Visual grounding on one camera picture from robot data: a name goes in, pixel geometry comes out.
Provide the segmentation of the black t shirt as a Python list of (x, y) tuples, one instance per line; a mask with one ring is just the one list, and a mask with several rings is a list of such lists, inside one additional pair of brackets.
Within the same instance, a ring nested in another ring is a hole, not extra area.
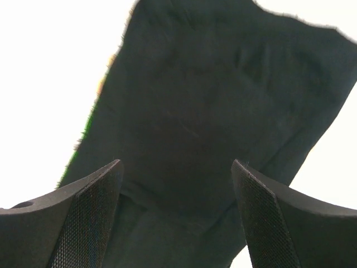
[(356, 83), (356, 43), (253, 1), (138, 1), (60, 185), (124, 164), (103, 267), (229, 267), (234, 160), (289, 185)]

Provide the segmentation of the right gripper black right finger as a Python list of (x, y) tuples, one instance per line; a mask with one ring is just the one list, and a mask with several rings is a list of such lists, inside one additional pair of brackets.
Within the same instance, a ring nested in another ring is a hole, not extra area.
[(253, 267), (356, 267), (356, 210), (309, 197), (238, 160), (231, 173)]

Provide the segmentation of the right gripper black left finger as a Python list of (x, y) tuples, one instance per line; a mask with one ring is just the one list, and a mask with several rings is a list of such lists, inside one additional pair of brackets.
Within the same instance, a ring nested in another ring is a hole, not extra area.
[(114, 160), (36, 199), (1, 209), (1, 267), (101, 267), (122, 183)]

